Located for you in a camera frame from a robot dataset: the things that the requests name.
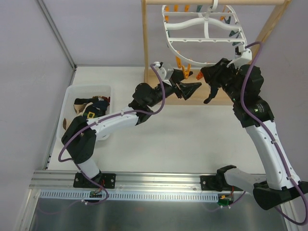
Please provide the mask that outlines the navy santa sock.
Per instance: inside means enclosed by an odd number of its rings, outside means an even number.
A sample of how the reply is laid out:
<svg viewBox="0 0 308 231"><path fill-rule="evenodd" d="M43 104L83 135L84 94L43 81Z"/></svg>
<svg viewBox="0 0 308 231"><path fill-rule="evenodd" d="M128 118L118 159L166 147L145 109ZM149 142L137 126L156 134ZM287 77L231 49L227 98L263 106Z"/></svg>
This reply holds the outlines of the navy santa sock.
<svg viewBox="0 0 308 231"><path fill-rule="evenodd" d="M218 88L211 86L209 96L204 100L204 104L209 104L211 100L216 97L217 93Z"/></svg>

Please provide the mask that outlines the white plastic clip hanger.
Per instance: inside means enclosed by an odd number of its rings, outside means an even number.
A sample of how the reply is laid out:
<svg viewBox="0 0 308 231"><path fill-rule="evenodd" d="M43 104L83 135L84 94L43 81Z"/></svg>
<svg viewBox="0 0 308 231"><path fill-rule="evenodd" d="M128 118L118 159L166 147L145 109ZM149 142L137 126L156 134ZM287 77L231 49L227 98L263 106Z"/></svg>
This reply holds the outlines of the white plastic clip hanger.
<svg viewBox="0 0 308 231"><path fill-rule="evenodd" d="M240 24L236 11L230 5L222 8L218 7L218 1L209 5L206 11L202 12L200 6L195 12L189 11L186 5L183 11L178 11L177 5L173 11L169 10L168 5L162 6L162 17L167 47L181 59L181 64L187 67L188 64L195 67L208 67L214 65L211 62L195 61L192 58L180 53L174 47L175 43L224 43L230 44L235 48L235 58L239 55L237 46L244 45L247 48L247 39ZM179 37L176 38L170 34L172 31L180 31L192 26L202 26L202 35L198 37Z"/></svg>

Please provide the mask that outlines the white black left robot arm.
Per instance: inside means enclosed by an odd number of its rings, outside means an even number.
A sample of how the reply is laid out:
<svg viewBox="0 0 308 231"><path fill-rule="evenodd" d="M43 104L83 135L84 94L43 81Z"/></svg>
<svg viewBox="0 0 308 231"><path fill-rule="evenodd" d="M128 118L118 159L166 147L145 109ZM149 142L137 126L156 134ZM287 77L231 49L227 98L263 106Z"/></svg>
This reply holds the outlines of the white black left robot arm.
<svg viewBox="0 0 308 231"><path fill-rule="evenodd" d="M151 87L147 83L136 86L133 100L127 107L117 113L96 118L77 116L73 119L61 142L63 150L68 151L70 160L79 169L80 188L102 188L107 179L97 167L92 155L98 139L122 128L139 125L150 116L158 114L162 108L152 111L151 107L165 104L166 98L176 95L179 99L189 99L201 87L200 82L184 83L184 74L180 70L160 67L154 70L159 84Z"/></svg>

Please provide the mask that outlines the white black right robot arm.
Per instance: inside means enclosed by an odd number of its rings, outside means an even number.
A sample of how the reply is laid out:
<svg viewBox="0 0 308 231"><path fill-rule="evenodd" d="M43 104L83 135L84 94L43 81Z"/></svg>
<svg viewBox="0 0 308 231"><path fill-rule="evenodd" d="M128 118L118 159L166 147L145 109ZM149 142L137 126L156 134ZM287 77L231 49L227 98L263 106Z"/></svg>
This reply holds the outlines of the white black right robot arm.
<svg viewBox="0 0 308 231"><path fill-rule="evenodd" d="M209 103L219 89L229 96L234 114L252 139L266 174L258 178L229 165L218 169L216 175L207 180L208 188L219 192L239 188L252 194L264 210L306 194L308 183L300 179L288 161L271 108L259 95L264 82L260 68L248 64L235 67L223 58L214 66L201 68L197 78L204 78L210 86L205 103Z"/></svg>

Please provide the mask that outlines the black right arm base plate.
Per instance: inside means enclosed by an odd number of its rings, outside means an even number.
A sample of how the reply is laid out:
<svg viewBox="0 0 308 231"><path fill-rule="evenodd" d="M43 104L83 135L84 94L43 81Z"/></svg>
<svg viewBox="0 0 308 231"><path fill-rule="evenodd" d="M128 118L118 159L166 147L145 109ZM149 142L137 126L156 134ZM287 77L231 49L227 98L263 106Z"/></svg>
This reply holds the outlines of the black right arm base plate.
<svg viewBox="0 0 308 231"><path fill-rule="evenodd" d="M220 177L218 175L201 175L200 185L202 191L243 191L238 187L227 184L224 177Z"/></svg>

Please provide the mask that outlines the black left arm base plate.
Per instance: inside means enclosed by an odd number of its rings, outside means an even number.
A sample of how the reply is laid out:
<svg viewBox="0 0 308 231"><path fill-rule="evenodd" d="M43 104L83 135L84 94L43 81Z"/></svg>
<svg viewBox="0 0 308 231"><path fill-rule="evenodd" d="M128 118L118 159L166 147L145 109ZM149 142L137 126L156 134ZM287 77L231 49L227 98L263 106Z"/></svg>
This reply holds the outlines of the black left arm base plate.
<svg viewBox="0 0 308 231"><path fill-rule="evenodd" d="M98 189L99 185L105 189L114 189L116 182L115 173L99 173L96 177L92 178L91 181L87 179L82 173L78 172L75 174L73 183L74 188L95 188Z"/></svg>

